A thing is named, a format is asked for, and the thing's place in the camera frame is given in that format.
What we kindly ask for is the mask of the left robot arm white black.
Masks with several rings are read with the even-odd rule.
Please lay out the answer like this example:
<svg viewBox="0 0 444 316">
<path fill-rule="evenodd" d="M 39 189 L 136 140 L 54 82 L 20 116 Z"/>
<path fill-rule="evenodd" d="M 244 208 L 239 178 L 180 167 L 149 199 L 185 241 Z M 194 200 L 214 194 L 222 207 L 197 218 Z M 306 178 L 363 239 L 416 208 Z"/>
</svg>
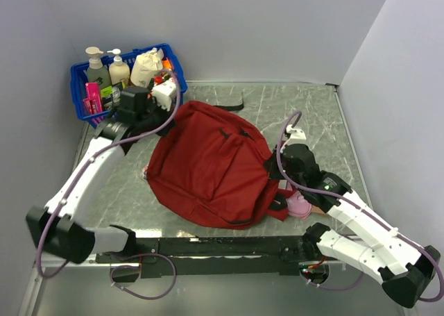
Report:
<svg viewBox="0 0 444 316">
<path fill-rule="evenodd" d="M 96 193 L 131 146 L 167 129 L 180 103 L 180 90 L 165 93 L 128 87 L 95 129 L 87 152 L 67 182 L 44 207 L 33 207 L 26 223 L 37 248 L 35 262 L 49 253 L 66 263 L 83 263 L 96 253 L 113 253 L 120 261 L 136 256 L 135 232 L 121 226 L 85 228 L 81 221 Z"/>
</svg>

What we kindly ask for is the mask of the red backpack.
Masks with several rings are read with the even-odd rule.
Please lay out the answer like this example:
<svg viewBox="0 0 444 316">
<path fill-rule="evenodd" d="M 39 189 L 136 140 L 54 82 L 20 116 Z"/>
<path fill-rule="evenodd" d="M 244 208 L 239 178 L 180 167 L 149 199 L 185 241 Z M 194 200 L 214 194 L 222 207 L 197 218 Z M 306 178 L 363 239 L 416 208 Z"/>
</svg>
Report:
<svg viewBox="0 0 444 316">
<path fill-rule="evenodd" d="M 289 213 L 265 167 L 272 153 L 244 118 L 201 101 L 179 107 L 176 125 L 157 143 L 146 178 L 157 200 L 199 226 L 245 229 Z"/>
</svg>

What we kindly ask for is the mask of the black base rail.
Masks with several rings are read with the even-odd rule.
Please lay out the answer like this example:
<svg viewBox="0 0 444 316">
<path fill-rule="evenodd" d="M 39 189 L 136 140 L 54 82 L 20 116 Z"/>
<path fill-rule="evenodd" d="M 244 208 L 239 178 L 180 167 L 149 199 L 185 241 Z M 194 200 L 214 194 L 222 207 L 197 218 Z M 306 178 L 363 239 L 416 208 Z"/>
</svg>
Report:
<svg viewBox="0 0 444 316">
<path fill-rule="evenodd" d="M 215 238 L 139 238 L 136 257 L 101 254 L 98 264 L 136 265 L 141 278 L 159 278 L 171 275 L 170 264 L 177 275 L 213 274 L 268 274 L 297 276 L 302 265 L 317 263 L 323 256 L 320 251 L 301 236 L 268 237 L 215 237 Z"/>
</svg>

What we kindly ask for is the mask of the beige cloth bag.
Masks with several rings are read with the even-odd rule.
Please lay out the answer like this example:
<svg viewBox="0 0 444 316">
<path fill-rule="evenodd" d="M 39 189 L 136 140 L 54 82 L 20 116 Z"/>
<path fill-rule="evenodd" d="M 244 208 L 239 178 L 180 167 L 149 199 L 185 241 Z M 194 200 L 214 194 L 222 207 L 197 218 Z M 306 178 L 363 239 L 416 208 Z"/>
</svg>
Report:
<svg viewBox="0 0 444 316">
<path fill-rule="evenodd" d="M 158 48 L 139 54 L 131 71 L 131 83 L 141 88 L 147 88 L 151 79 L 163 70 L 163 58 L 164 52 Z"/>
</svg>

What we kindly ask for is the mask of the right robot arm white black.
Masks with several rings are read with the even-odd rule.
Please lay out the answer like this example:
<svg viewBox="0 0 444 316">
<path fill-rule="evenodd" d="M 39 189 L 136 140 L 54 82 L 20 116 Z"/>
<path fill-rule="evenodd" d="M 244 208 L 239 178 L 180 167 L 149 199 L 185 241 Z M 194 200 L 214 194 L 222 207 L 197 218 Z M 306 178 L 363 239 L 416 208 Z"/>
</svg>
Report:
<svg viewBox="0 0 444 316">
<path fill-rule="evenodd" d="M 323 171 L 302 143 L 278 142 L 266 167 L 286 180 L 306 201 L 350 229 L 360 241 L 320 223 L 310 226 L 303 242 L 311 259 L 335 258 L 372 277 L 398 305 L 413 308 L 434 277 L 443 280 L 440 252 L 422 246 L 374 212 L 341 177 Z"/>
</svg>

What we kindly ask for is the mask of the blue plastic basket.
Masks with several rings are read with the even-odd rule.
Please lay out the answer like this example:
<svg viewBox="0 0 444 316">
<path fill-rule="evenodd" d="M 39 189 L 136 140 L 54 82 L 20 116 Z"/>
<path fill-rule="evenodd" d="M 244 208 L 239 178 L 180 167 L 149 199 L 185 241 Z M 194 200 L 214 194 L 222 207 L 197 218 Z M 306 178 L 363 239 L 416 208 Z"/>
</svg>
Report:
<svg viewBox="0 0 444 316">
<path fill-rule="evenodd" d="M 188 90 L 188 85 L 185 80 L 185 75 L 182 66 L 180 64 L 180 61 L 169 44 L 162 43 L 149 47 L 133 49 L 132 52 L 123 53 L 121 57 L 123 58 L 123 61 L 128 64 L 129 68 L 132 69 L 136 56 L 141 53 L 150 51 L 152 48 L 161 49 L 164 53 L 164 59 L 170 62 L 176 74 L 178 83 L 180 84 L 180 103 L 183 104 L 183 96 L 185 92 Z M 91 127 L 96 128 L 97 125 L 104 119 L 107 111 L 92 115 L 89 112 L 89 110 L 86 109 L 85 104 L 83 103 L 84 99 L 87 98 L 85 84 L 87 82 L 88 67 L 89 67 L 88 60 L 83 63 L 77 63 L 71 66 L 70 69 L 71 98 L 76 108 L 77 118 L 79 118 L 79 120 L 82 120 L 84 122 L 88 122 L 91 125 Z"/>
</svg>

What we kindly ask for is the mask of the dark green box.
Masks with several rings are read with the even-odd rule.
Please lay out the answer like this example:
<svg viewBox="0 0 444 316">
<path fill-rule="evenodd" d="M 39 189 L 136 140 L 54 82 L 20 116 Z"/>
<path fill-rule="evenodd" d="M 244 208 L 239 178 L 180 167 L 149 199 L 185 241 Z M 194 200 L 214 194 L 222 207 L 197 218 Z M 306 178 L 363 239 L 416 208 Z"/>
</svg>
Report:
<svg viewBox="0 0 444 316">
<path fill-rule="evenodd" d="M 126 86 L 122 82 L 103 88 L 101 94 L 101 107 L 103 110 L 110 110 L 117 105 L 120 100 L 120 94 Z"/>
</svg>

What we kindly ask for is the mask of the brown leather wallet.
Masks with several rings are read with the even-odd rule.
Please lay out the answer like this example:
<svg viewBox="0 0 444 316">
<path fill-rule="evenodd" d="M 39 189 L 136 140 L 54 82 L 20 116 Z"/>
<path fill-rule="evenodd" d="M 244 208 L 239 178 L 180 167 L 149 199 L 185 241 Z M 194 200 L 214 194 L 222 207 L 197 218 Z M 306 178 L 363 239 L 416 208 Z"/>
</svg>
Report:
<svg viewBox="0 0 444 316">
<path fill-rule="evenodd" d="M 316 213 L 319 215 L 326 215 L 326 213 L 324 211 L 322 211 L 319 207 L 317 206 L 311 206 L 311 212 L 312 213 Z"/>
</svg>

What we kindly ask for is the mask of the pink pencil case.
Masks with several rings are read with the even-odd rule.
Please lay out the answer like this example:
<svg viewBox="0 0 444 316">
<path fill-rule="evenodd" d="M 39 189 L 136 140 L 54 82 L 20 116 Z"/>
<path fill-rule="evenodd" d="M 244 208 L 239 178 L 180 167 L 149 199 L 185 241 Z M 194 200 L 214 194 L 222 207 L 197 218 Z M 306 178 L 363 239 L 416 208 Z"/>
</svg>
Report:
<svg viewBox="0 0 444 316">
<path fill-rule="evenodd" d="M 311 214 L 312 205 L 299 191 L 295 191 L 286 201 L 290 216 L 305 219 Z"/>
</svg>

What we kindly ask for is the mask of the pink box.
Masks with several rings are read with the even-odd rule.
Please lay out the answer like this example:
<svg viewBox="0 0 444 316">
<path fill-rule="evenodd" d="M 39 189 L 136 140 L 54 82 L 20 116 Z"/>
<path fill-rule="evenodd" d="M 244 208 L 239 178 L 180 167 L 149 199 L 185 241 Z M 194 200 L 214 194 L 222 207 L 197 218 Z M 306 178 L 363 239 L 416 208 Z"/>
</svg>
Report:
<svg viewBox="0 0 444 316">
<path fill-rule="evenodd" d="M 90 115 L 103 112 L 101 105 L 101 91 L 98 83 L 86 83 L 86 98 L 83 99 L 84 106 Z"/>
</svg>

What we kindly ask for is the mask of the grey-green pump bottle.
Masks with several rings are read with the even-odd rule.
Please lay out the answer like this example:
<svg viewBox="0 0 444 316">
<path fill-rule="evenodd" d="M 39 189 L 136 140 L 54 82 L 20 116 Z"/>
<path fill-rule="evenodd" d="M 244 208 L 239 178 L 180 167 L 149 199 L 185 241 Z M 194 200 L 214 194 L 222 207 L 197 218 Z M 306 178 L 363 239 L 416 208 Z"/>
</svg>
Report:
<svg viewBox="0 0 444 316">
<path fill-rule="evenodd" d="M 101 56 L 104 54 L 98 47 L 88 47 L 85 53 L 89 57 L 89 67 L 87 68 L 87 80 L 89 83 L 97 83 L 102 90 L 111 86 L 110 73 L 102 63 Z"/>
</svg>

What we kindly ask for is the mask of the cream pump bottle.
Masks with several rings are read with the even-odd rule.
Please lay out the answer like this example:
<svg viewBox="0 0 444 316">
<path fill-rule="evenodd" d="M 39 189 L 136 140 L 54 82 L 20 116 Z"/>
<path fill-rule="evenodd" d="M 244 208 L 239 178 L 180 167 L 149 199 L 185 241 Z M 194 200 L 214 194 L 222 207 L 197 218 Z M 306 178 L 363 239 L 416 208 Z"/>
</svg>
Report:
<svg viewBox="0 0 444 316">
<path fill-rule="evenodd" d="M 120 49 L 112 49 L 107 51 L 114 56 L 113 62 L 108 67 L 110 73 L 110 80 L 112 84 L 121 83 L 124 88 L 129 84 L 130 80 L 130 68 L 121 57 Z"/>
</svg>

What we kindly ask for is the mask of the Little Women book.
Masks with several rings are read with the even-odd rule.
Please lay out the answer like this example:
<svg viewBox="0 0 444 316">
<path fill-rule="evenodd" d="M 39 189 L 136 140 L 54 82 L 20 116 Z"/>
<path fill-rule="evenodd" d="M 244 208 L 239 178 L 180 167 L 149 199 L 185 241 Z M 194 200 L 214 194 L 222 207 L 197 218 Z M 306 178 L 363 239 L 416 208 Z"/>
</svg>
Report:
<svg viewBox="0 0 444 316">
<path fill-rule="evenodd" d="M 148 167 L 145 166 L 142 168 L 141 172 L 140 172 L 140 177 L 144 180 L 147 179 L 147 171 L 148 171 Z"/>
</svg>

